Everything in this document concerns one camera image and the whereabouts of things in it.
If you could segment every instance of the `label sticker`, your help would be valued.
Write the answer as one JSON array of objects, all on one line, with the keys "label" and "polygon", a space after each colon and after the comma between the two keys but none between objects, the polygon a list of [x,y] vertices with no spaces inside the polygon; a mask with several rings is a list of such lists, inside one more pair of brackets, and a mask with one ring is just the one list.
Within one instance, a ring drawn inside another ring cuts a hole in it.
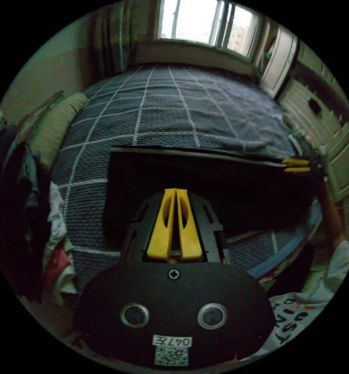
[{"label": "label sticker", "polygon": [[152,339],[152,345],[160,347],[190,348],[192,343],[192,337],[154,335]]}]

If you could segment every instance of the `blue edge trim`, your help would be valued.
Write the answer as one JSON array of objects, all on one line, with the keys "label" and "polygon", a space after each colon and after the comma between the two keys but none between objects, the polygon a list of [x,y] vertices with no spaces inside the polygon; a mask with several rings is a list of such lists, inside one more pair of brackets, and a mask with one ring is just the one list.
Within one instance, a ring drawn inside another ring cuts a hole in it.
[{"label": "blue edge trim", "polygon": [[257,265],[255,268],[248,271],[248,273],[255,279],[259,279],[266,275],[277,265],[279,265],[285,258],[287,258],[308,236],[310,231],[316,225],[316,222],[321,217],[321,207],[317,200],[314,200],[310,208],[310,218],[306,225],[301,225],[295,237],[287,243],[276,255],[270,257],[268,260]]}]

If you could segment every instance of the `white cabinet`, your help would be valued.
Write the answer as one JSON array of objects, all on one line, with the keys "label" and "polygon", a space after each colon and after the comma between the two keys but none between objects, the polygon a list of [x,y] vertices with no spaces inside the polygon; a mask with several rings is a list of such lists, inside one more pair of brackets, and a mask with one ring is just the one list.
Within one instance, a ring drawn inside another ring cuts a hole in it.
[{"label": "white cabinet", "polygon": [[320,76],[330,87],[332,87],[337,92],[337,94],[343,99],[344,102],[349,104],[345,93],[343,92],[341,86],[339,85],[333,74],[330,72],[328,67],[317,56],[317,54],[302,41],[299,44],[297,60],[309,67],[318,76]]},{"label": "white cabinet", "polygon": [[[319,115],[309,107],[309,99],[316,100],[321,107]],[[333,198],[335,201],[345,198],[349,195],[349,124],[342,128],[321,100],[294,79],[285,87],[279,103],[303,127],[315,147],[327,145]]]},{"label": "white cabinet", "polygon": [[[316,115],[311,110],[308,104],[310,99],[320,106],[320,114]],[[342,132],[337,119],[306,86],[291,79],[278,101],[303,126],[315,147],[327,144],[332,149],[339,142]]]},{"label": "white cabinet", "polygon": [[261,79],[261,88],[271,97],[276,97],[289,72],[298,39],[288,30],[279,26],[272,57]]},{"label": "white cabinet", "polygon": [[328,167],[333,196],[338,201],[349,194],[349,141],[330,159]]}]

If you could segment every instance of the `gray plaid blanket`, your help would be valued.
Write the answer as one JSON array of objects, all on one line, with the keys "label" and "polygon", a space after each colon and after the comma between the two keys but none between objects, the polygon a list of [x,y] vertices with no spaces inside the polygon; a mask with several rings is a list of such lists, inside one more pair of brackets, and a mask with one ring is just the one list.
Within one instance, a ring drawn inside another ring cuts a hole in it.
[{"label": "gray plaid blanket", "polygon": [[[107,246],[101,225],[112,146],[296,155],[280,120],[283,109],[243,77],[194,67],[140,66],[98,82],[85,95],[88,101],[69,129],[52,174],[65,200],[80,292],[119,258],[119,248]],[[307,218],[302,231],[263,232],[231,243],[234,265],[262,276],[297,247],[298,233],[305,235],[316,217]]]}]

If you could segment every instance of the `screw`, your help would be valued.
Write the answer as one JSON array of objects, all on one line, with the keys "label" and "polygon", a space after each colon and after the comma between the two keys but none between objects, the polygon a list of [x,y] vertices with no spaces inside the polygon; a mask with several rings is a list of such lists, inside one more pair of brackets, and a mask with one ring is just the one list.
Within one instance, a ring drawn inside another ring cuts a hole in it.
[{"label": "screw", "polygon": [[180,276],[180,272],[177,269],[171,269],[168,271],[168,277],[172,281],[175,281],[176,279],[178,279],[179,276]]}]

